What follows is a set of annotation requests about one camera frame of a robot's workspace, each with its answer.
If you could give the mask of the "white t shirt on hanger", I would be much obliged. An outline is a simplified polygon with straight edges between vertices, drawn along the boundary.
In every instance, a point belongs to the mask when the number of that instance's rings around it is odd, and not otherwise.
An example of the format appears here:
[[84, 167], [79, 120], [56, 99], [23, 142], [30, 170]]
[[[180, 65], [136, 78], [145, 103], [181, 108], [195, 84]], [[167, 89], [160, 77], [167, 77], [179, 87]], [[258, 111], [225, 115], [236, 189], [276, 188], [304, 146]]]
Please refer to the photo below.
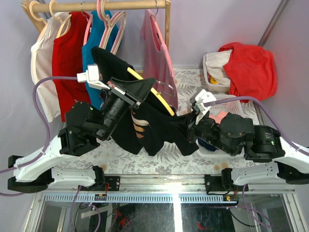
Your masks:
[[[52, 54], [54, 40], [61, 26], [61, 22], [53, 17], [40, 33], [36, 43], [31, 47], [31, 78], [34, 84], [52, 76]], [[48, 122], [60, 115], [60, 107], [56, 86], [52, 80], [46, 81], [37, 88], [40, 103]]]

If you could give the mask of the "pink empty hanger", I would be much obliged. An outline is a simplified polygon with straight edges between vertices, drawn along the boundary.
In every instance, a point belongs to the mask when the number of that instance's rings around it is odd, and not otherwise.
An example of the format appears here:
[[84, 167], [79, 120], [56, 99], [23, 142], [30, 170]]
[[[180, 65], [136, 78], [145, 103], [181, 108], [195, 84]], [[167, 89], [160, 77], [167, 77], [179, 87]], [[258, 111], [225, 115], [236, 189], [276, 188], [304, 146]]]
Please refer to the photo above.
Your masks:
[[115, 40], [112, 44], [112, 47], [110, 49], [110, 52], [112, 54], [116, 54], [118, 51], [118, 48], [120, 46], [120, 43], [122, 41], [125, 28], [126, 28], [126, 12], [116, 12], [112, 17], [110, 17], [108, 14], [105, 13], [105, 7], [104, 4], [108, 2], [107, 0], [98, 0], [97, 1], [97, 14], [101, 21], [104, 22], [104, 32], [99, 44], [99, 47], [102, 49], [106, 49], [108, 45], [108, 41], [110, 38], [110, 35], [112, 33], [113, 28], [117, 25], [118, 22], [120, 22], [120, 27], [118, 29], [117, 35], [115, 37]]

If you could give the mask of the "black t shirt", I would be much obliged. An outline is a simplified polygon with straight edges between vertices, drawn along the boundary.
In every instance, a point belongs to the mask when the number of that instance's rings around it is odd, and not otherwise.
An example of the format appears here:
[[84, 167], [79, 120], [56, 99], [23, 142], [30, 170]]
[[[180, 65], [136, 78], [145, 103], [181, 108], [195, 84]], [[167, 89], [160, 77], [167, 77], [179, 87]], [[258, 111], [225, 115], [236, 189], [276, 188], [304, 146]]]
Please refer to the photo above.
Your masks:
[[[111, 78], [135, 81], [128, 72], [132, 66], [111, 52], [97, 46], [91, 49], [103, 83]], [[171, 116], [162, 102], [149, 93], [138, 109], [128, 110], [112, 133], [112, 139], [124, 150], [138, 154], [142, 148], [149, 156], [155, 156], [165, 142], [175, 143], [183, 156], [198, 150], [196, 143], [187, 140], [188, 115]]]

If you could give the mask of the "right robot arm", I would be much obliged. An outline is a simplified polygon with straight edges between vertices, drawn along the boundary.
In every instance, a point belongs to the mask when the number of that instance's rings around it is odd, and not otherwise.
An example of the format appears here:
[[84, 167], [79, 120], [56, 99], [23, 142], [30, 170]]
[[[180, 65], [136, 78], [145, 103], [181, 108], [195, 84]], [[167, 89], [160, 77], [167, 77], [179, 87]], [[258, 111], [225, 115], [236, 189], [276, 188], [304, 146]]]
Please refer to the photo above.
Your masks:
[[201, 139], [209, 145], [258, 165], [247, 168], [225, 168], [221, 171], [220, 185], [224, 190], [282, 179], [291, 185], [309, 182], [309, 158], [306, 148], [289, 144], [281, 133], [269, 126], [254, 125], [252, 119], [228, 113], [220, 123], [208, 114], [198, 120], [193, 117], [187, 129], [188, 141]]

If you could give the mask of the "peach hanger far left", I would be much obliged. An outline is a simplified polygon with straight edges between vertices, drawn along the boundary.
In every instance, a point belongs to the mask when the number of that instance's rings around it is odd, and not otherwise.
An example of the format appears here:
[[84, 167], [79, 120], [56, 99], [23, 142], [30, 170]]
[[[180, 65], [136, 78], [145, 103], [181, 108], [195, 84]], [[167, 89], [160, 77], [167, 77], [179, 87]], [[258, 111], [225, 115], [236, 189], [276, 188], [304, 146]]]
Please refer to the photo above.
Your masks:
[[33, 0], [30, 2], [29, 4], [30, 15], [36, 22], [43, 23], [43, 25], [45, 26], [47, 24], [47, 21], [43, 17], [41, 17], [38, 12], [34, 11], [34, 7], [37, 5], [40, 5], [40, 3], [37, 0]]

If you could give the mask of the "blue t shirt on hanger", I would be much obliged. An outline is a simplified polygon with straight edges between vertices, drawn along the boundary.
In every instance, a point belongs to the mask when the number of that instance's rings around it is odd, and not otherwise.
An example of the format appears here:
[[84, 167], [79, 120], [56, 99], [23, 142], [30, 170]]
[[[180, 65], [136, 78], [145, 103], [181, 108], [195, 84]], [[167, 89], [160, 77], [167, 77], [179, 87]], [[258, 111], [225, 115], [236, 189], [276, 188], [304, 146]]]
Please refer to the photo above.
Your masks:
[[[92, 58], [91, 49], [95, 46], [99, 46], [105, 30], [105, 24], [99, 19], [97, 11], [93, 11], [92, 16], [91, 32], [86, 44], [82, 47], [83, 72], [87, 70], [88, 65], [95, 64]], [[97, 109], [100, 109], [100, 106], [103, 103], [103, 100], [99, 96], [100, 90], [90, 87], [87, 82], [85, 83], [85, 87], [90, 98], [91, 105]]]

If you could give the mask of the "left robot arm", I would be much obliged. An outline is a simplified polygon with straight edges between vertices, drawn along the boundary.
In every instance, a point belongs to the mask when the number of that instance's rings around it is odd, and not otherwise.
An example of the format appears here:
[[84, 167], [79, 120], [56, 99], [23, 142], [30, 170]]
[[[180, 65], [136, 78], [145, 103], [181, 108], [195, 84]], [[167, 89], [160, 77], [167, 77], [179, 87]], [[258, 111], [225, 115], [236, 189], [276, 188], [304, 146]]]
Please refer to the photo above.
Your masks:
[[19, 193], [36, 193], [47, 189], [104, 190], [103, 169], [62, 169], [64, 160], [80, 157], [106, 141], [129, 109], [138, 108], [149, 95], [155, 79], [123, 81], [112, 78], [109, 84], [87, 81], [91, 87], [105, 90], [107, 99], [99, 110], [85, 101], [77, 102], [66, 114], [66, 126], [48, 146], [26, 157], [9, 157], [14, 169], [8, 189]]

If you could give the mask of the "beige empty hanger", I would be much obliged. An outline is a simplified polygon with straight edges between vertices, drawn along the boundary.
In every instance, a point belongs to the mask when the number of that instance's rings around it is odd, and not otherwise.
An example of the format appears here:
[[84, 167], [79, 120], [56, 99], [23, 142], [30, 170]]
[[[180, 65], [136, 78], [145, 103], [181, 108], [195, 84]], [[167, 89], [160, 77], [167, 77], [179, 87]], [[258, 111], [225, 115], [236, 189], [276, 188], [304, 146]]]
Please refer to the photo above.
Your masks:
[[116, 12], [111, 18], [109, 15], [105, 14], [103, 16], [103, 22], [105, 29], [99, 44], [99, 47], [102, 49], [106, 49], [113, 28], [117, 25], [118, 22], [120, 22], [117, 35], [110, 50], [110, 52], [115, 55], [118, 51], [126, 29], [126, 12]]

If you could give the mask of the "white laundry basket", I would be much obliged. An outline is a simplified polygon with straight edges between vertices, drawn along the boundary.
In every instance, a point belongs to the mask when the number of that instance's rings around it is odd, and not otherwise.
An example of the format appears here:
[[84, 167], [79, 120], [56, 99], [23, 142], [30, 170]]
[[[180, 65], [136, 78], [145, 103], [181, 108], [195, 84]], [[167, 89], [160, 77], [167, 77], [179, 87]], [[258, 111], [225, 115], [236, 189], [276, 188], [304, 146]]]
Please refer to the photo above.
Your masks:
[[210, 92], [222, 92], [227, 94], [229, 92], [229, 85], [223, 85], [223, 84], [211, 84], [210, 82], [210, 76], [206, 67], [206, 57], [207, 54], [203, 56], [203, 72], [205, 77], [205, 82], [207, 85], [207, 90]]
[[[215, 105], [212, 106], [209, 110], [210, 116], [218, 116], [222, 111], [246, 117], [240, 101], [231, 101]], [[212, 159], [230, 157], [230, 155], [228, 155], [226, 152], [221, 151], [219, 149], [217, 149], [216, 151], [209, 151], [206, 148], [204, 148], [198, 141], [196, 141], [196, 144], [198, 145], [197, 153], [201, 157], [212, 158]]]

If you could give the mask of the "wooden clothes rack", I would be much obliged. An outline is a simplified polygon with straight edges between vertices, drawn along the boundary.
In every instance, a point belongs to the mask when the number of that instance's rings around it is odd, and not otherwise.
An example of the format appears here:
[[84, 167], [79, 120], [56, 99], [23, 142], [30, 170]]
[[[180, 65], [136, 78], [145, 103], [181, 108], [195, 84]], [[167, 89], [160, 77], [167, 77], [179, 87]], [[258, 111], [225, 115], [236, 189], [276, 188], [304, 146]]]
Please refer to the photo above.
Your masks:
[[[31, 0], [21, 1], [21, 7], [28, 18], [31, 20], [38, 32], [45, 27], [43, 23], [36, 22], [30, 15], [29, 4]], [[171, 1], [169, 0], [131, 0], [131, 1], [108, 1], [104, 4], [105, 10], [141, 10], [141, 9], [165, 9], [165, 44], [169, 47], [170, 36], [170, 11]], [[54, 12], [85, 12], [97, 9], [97, 2], [83, 3], [81, 0], [76, 3], [55, 3]], [[49, 4], [40, 3], [34, 7], [34, 11], [40, 13], [49, 13]]]

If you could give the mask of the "pink t shirt on hanger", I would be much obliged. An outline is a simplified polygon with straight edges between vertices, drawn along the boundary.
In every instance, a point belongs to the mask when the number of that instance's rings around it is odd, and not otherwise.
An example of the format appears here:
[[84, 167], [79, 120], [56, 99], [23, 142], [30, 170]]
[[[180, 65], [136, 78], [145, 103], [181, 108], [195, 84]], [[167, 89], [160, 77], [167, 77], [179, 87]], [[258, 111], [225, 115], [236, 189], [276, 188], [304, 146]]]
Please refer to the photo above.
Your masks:
[[154, 85], [155, 90], [177, 110], [178, 93], [171, 58], [155, 15], [149, 9], [144, 12], [140, 35], [144, 40], [143, 77], [155, 78], [157, 80]]

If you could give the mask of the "yellow hanger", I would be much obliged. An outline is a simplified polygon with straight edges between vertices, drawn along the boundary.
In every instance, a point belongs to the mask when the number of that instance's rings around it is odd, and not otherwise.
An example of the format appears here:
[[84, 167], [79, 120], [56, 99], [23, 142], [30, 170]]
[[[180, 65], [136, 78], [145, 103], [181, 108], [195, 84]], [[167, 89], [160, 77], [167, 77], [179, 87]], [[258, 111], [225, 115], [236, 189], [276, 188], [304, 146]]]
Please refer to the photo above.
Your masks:
[[[128, 67], [127, 68], [127, 71], [132, 75], [134, 76], [136, 79], [138, 80], [143, 80], [143, 78], [136, 72], [134, 71], [132, 68]], [[151, 88], [151, 92], [156, 96], [156, 98], [162, 103], [162, 105], [165, 107], [165, 109], [168, 111], [168, 113], [171, 115], [171, 116], [174, 116], [175, 113], [174, 111], [172, 110], [172, 108], [169, 106], [169, 104], [164, 100], [164, 98], [154, 89], [154, 88]]]

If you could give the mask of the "salmon pink folded shirt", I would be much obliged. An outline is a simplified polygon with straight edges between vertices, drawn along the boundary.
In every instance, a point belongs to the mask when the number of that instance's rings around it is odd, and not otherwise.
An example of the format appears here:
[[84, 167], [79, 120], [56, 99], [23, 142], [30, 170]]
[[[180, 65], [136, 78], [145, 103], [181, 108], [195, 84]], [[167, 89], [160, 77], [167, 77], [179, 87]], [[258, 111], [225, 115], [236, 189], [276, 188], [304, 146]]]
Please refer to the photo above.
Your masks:
[[221, 121], [229, 114], [229, 112], [221, 111], [218, 115], [210, 114], [209, 118], [213, 119], [216, 123], [220, 124]]

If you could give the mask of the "white laundry basket front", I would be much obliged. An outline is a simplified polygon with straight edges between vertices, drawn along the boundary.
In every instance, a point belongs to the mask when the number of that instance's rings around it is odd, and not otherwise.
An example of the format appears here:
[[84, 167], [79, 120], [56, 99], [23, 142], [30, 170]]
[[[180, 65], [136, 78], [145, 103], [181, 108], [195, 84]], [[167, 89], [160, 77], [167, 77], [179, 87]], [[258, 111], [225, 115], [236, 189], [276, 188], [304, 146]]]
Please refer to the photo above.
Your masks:
[[[246, 117], [240, 101], [231, 101], [215, 105], [212, 106], [209, 110], [210, 116], [218, 116], [222, 111]], [[212, 159], [230, 157], [230, 155], [228, 155], [226, 152], [221, 151], [219, 149], [217, 149], [216, 151], [209, 151], [206, 148], [204, 148], [198, 141], [196, 141], [196, 144], [198, 145], [197, 153], [201, 157], [212, 158]]]

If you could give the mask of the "red orange cloth on basket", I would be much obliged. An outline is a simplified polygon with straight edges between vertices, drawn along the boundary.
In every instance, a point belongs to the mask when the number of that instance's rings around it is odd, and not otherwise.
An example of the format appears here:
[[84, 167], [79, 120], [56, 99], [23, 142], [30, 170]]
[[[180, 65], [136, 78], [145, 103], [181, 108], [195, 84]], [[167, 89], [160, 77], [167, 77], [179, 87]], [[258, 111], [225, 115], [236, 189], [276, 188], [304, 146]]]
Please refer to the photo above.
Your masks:
[[230, 50], [230, 58], [223, 66], [230, 79], [229, 94], [250, 96], [259, 101], [276, 94], [278, 80], [273, 54], [261, 46], [228, 43], [219, 52]]

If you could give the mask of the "yellow item in back basket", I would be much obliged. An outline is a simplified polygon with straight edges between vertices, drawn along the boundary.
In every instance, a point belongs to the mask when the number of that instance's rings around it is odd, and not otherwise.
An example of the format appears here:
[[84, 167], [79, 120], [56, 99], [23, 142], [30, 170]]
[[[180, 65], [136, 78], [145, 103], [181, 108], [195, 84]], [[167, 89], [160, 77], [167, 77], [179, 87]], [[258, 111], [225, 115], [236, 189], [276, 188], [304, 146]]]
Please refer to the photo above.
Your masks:
[[210, 78], [210, 83], [213, 85], [219, 84], [213, 77]]

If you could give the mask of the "navy blue folded shirt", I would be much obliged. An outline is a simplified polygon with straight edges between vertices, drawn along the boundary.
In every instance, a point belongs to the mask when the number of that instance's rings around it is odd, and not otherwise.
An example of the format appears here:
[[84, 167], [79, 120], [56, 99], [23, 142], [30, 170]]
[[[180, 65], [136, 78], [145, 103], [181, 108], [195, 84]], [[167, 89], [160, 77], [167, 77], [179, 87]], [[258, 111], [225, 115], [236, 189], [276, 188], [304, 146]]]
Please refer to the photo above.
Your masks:
[[214, 147], [214, 146], [212, 146], [212, 145], [206, 143], [204, 140], [202, 140], [202, 139], [200, 139], [200, 138], [198, 138], [197, 141], [198, 141], [198, 144], [199, 144], [201, 147], [205, 148], [205, 149], [208, 150], [208, 151], [214, 152], [214, 151], [217, 150], [216, 147]]

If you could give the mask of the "red t shirt on hanger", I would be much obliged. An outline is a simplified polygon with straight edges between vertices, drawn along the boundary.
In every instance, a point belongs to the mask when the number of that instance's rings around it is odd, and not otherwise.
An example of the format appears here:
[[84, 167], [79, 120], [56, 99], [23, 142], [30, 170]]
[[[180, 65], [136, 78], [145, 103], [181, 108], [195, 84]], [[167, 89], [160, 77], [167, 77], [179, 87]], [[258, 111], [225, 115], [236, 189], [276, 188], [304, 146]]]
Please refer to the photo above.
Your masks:
[[[52, 75], [76, 77], [83, 72], [82, 46], [89, 14], [81, 12], [70, 13], [70, 29], [54, 40], [52, 55]], [[65, 113], [78, 101], [90, 103], [90, 98], [84, 83], [76, 80], [53, 81], [56, 86], [61, 120], [65, 121]]]

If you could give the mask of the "aluminium rail frame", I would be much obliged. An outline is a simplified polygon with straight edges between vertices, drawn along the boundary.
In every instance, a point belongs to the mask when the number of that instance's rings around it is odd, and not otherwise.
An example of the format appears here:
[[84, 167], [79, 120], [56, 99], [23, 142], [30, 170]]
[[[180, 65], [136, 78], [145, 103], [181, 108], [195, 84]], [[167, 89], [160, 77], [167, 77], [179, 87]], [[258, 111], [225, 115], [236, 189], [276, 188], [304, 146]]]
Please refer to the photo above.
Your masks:
[[52, 189], [37, 193], [35, 199], [40, 203], [228, 203], [222, 192], [208, 195], [206, 185], [203, 175], [125, 174], [117, 191]]

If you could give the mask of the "white cloth in back basket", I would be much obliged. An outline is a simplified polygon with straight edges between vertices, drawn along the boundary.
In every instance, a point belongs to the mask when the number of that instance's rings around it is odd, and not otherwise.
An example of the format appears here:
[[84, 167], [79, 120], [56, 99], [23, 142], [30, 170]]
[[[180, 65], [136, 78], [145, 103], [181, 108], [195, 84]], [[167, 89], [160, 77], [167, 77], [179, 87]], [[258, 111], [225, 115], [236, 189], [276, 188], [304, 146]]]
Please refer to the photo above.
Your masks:
[[212, 52], [206, 55], [206, 68], [208, 74], [221, 85], [230, 85], [230, 78], [227, 76], [224, 65], [229, 62], [232, 49], [221, 52]]

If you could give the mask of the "floral table mat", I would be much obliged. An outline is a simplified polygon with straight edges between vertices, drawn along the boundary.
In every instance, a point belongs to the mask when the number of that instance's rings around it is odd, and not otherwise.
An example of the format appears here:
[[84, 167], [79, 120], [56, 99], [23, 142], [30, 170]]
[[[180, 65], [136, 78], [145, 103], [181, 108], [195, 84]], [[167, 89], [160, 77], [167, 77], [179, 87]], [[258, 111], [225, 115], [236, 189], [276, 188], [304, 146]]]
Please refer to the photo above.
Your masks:
[[[190, 109], [189, 99], [200, 89], [206, 89], [202, 69], [174, 69], [178, 91], [178, 115]], [[241, 104], [245, 117], [260, 124], [261, 110], [253, 102]], [[67, 159], [58, 166], [64, 169], [86, 169], [100, 166], [105, 174], [220, 174], [224, 168], [243, 168], [259, 165], [243, 158], [243, 154], [232, 157], [220, 150], [215, 152], [194, 152], [182, 156], [175, 144], [165, 143], [154, 156], [144, 148], [134, 155], [121, 149], [112, 139], [100, 142], [99, 148], [78, 158]]]

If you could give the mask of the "white laundry basket back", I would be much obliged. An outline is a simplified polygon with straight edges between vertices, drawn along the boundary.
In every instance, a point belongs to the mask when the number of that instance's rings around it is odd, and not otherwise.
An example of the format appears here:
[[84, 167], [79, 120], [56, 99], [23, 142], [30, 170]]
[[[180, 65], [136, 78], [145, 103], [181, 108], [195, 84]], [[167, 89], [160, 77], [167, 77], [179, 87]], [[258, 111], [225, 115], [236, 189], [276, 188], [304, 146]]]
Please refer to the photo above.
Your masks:
[[210, 92], [222, 92], [227, 94], [229, 92], [229, 85], [223, 85], [223, 84], [211, 84], [210, 82], [210, 76], [206, 67], [206, 57], [207, 54], [203, 56], [203, 72], [205, 77], [205, 82], [207, 85], [207, 90]]

